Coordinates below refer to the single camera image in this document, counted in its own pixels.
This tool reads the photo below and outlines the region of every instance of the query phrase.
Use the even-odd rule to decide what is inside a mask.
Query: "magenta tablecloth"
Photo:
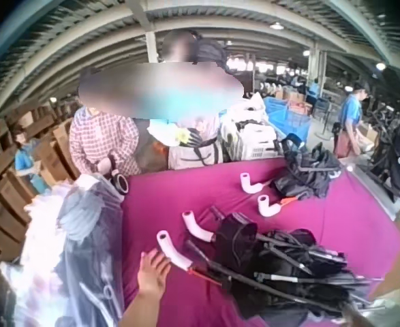
[[[249,172],[253,182],[266,181],[283,169],[282,159],[242,161],[216,166],[134,176],[123,203],[123,281],[125,303],[137,291],[136,273],[141,251],[157,247],[156,234],[167,230],[183,252],[188,237],[181,213],[192,210],[197,222],[214,230],[209,211],[216,205],[225,213],[242,212],[256,220],[261,232],[273,228],[307,228],[318,242],[346,253],[350,268],[367,277],[383,277],[400,252],[400,233],[375,199],[349,173],[331,183],[327,199],[309,199],[285,206],[275,217],[262,218],[257,197],[271,201],[269,188],[258,194],[243,192],[240,173]],[[264,326],[260,319],[241,320],[231,299],[218,287],[173,268],[161,302],[159,327]]]

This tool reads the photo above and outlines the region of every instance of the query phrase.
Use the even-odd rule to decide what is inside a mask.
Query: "white plastic crate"
[[[234,123],[230,121],[223,122],[221,126],[221,139],[232,161],[267,159],[279,156],[272,142],[244,142],[241,133],[236,129],[236,125],[233,127],[229,126],[229,124]],[[229,133],[237,135],[236,142],[233,140],[227,142],[226,136]]]

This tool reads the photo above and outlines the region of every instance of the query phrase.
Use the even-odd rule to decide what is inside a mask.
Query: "rubber glove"
[[[112,172],[112,162],[109,158],[104,158],[97,164],[97,169],[101,175],[106,176]]]
[[[176,138],[189,148],[199,147],[203,143],[200,133],[195,128],[179,128]]]

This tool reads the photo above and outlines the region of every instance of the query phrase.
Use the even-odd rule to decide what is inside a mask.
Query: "clear plastic bag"
[[[62,183],[26,207],[19,266],[1,272],[16,293],[15,326],[116,326],[124,303],[122,197],[100,175]]]

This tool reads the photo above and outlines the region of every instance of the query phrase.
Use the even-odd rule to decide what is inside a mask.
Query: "folded stroller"
[[[159,232],[157,241],[174,265],[231,294],[243,318],[260,315],[269,326],[300,326],[309,313],[334,319],[344,306],[364,309],[369,304],[364,297],[374,279],[353,275],[344,254],[317,245],[310,231],[262,235],[241,213],[225,217],[216,207],[211,210],[221,220],[215,234],[198,226],[192,212],[182,214],[192,235],[214,245],[210,259],[187,241],[206,270],[180,254],[167,231]]]

